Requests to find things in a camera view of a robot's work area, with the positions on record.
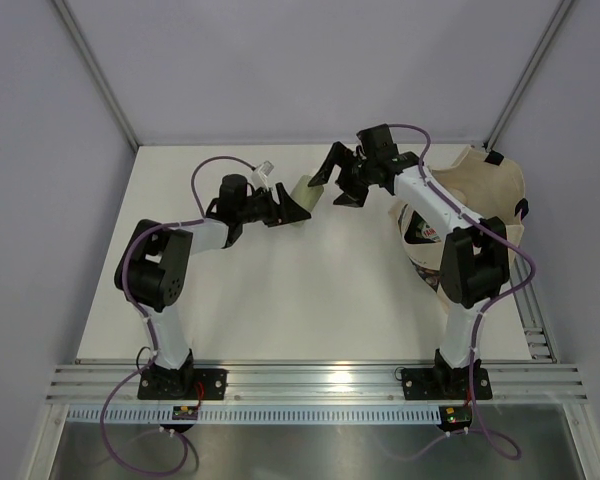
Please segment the sage green bottle white cap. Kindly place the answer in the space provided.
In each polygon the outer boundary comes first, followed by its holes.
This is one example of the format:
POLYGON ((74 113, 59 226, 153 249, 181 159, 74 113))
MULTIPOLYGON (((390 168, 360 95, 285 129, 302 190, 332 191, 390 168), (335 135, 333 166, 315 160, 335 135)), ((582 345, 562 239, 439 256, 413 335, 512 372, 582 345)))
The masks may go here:
POLYGON ((301 176, 291 192, 291 198, 310 214, 309 218, 324 193, 323 185, 309 185, 311 179, 310 175, 301 176))

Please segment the large magenta dish soap bottle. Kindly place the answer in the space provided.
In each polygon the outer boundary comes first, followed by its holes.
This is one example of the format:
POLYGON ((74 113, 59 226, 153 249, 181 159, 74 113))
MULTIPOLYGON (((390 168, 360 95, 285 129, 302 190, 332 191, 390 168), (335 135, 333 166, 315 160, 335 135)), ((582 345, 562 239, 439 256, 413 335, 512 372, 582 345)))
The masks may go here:
POLYGON ((412 215, 405 239, 411 244, 429 244, 441 241, 437 231, 417 212, 414 212, 412 215))

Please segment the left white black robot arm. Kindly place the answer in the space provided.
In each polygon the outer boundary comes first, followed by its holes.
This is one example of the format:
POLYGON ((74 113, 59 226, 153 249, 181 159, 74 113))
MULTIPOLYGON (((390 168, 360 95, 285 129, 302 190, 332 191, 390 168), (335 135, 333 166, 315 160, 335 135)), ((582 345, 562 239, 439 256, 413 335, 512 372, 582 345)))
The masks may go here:
POLYGON ((244 176, 231 174, 222 179, 218 196, 202 219, 138 222, 114 284, 141 315, 151 348, 149 366, 164 370, 159 383, 171 397, 184 398, 195 385, 194 373, 184 367, 191 361, 191 348, 174 308, 184 288, 189 258, 233 246, 249 223, 271 228, 307 221, 323 192, 305 179, 292 192, 281 183, 273 189, 251 189, 244 176))

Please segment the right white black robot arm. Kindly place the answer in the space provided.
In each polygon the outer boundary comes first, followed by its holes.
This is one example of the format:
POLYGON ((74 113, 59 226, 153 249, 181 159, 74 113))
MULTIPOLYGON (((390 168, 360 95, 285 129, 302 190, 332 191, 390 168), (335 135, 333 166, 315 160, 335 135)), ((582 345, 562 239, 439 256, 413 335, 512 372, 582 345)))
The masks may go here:
POLYGON ((468 385, 464 368, 478 359, 484 308, 510 278, 506 227, 499 218, 485 219, 453 198, 425 166, 423 153, 401 153, 390 125, 361 130, 357 138, 354 150, 334 143, 309 185, 327 184, 338 167, 335 183, 341 194, 336 205, 361 208, 369 188, 377 185, 411 206, 438 234, 443 247, 439 284, 450 309, 438 350, 445 365, 432 376, 437 392, 454 397, 468 385))

